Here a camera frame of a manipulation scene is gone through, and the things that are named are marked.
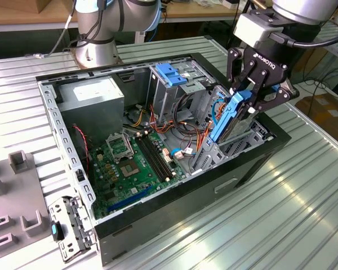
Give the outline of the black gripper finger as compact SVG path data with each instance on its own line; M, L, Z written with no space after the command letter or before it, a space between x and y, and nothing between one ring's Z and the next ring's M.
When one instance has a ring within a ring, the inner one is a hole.
M253 57L255 52L251 47L228 49L226 77L231 83L232 92L237 93L245 90L250 84L255 84L250 78L256 67L256 60Z
M253 82L251 98L247 102L248 112L263 112L279 106L299 96L286 81L287 73L271 73L270 71L253 71L248 80Z

